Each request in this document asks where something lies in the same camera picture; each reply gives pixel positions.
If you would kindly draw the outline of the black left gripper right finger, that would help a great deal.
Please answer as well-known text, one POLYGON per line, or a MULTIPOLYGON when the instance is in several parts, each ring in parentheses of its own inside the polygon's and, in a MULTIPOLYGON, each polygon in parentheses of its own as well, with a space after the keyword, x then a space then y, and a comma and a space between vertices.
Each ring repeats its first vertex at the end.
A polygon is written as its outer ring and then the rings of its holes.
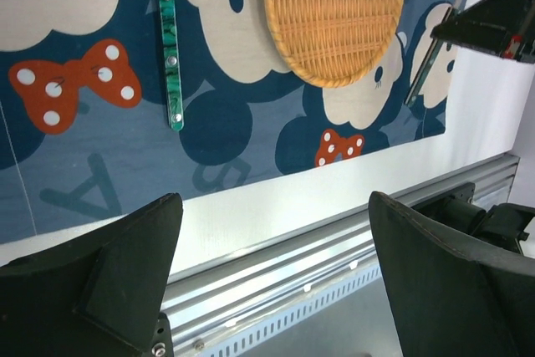
POLYGON ((369 222, 405 356, 532 356, 534 261, 388 195, 369 222))

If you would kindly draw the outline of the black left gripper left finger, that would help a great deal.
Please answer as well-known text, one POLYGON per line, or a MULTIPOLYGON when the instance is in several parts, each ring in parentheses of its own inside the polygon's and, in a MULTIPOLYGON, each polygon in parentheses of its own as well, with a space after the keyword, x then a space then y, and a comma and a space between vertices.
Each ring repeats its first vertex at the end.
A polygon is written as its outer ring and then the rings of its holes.
POLYGON ((161 309, 183 204, 167 194, 1 268, 4 356, 170 356, 161 309))

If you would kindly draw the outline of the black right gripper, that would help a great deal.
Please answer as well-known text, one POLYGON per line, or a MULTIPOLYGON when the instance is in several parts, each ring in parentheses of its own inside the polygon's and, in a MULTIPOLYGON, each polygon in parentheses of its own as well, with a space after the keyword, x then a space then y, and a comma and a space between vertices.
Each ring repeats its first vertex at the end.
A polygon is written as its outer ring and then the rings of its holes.
POLYGON ((431 37, 457 46, 534 62, 534 0, 480 0, 431 31, 431 37))

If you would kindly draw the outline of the silver spoon green handle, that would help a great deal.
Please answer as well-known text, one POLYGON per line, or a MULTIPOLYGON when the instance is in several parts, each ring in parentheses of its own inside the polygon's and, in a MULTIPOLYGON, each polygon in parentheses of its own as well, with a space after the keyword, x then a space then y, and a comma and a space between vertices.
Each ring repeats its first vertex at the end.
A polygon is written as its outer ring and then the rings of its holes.
POLYGON ((431 71, 431 68, 441 50, 443 41, 433 38, 430 47, 425 53, 420 67, 418 68, 414 79, 411 81, 410 90, 405 98, 405 105, 411 107, 417 100, 425 80, 431 71))

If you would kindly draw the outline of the blue bear print placemat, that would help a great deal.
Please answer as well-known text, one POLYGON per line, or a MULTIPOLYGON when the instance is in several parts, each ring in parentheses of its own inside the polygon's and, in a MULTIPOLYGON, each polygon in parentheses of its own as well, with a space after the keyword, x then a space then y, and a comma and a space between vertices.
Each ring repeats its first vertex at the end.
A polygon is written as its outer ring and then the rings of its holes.
POLYGON ((456 47, 404 103, 453 0, 405 0, 361 80, 314 87, 263 0, 174 0, 185 124, 168 123, 157 0, 1 0, 1 240, 204 196, 440 135, 456 47))

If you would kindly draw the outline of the round woven bamboo plate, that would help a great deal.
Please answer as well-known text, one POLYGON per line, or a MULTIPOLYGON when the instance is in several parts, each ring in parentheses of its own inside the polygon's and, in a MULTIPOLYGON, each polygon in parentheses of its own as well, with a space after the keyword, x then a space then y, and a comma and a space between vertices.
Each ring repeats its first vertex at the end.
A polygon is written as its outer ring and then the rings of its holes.
POLYGON ((392 42, 404 0, 264 0, 281 58, 303 81, 338 88, 363 78, 392 42))

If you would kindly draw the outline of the silver fork green handle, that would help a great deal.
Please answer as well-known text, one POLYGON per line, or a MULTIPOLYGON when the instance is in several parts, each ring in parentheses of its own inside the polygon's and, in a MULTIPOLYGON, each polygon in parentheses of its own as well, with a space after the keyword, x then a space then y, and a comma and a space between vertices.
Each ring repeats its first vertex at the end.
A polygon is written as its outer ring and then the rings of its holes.
POLYGON ((172 130, 181 131, 184 127, 184 117, 175 0, 158 0, 158 8, 168 123, 172 130))

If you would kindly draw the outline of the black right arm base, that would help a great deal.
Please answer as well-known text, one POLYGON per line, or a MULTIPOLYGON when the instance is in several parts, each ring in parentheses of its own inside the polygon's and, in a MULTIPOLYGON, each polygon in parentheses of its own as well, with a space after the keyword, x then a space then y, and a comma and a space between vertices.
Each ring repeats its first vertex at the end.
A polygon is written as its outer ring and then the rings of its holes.
POLYGON ((502 203, 485 210, 472 203, 475 190, 476 185, 467 182, 412 208, 459 232, 522 255, 520 242, 529 238, 526 227, 534 218, 534 209, 502 203))

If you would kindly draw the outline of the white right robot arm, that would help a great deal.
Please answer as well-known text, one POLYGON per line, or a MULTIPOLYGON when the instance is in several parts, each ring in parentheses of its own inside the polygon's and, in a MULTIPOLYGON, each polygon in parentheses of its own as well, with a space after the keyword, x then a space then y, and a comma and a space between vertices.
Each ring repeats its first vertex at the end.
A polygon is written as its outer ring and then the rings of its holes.
POLYGON ((466 0, 431 30, 431 37, 459 47, 534 63, 534 0, 466 0))

